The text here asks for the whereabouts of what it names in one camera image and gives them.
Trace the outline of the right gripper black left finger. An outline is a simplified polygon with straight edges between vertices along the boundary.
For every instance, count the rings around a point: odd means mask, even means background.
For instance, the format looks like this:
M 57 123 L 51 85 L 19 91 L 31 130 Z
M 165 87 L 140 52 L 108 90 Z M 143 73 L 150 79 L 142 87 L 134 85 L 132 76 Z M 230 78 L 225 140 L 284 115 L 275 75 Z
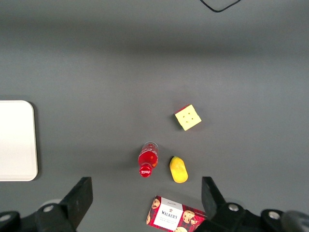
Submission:
M 92 178 L 83 177 L 59 203 L 49 203 L 37 210 L 37 231 L 75 232 L 92 202 Z

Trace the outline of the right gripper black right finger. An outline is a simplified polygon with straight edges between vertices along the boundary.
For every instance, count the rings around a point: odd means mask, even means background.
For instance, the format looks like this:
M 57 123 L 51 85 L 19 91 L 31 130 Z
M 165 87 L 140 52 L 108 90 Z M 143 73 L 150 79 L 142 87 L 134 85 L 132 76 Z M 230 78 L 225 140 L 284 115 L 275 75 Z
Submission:
M 226 202 L 211 177 L 202 178 L 201 200 L 206 213 L 196 232 L 262 232 L 260 217 L 237 203 Z

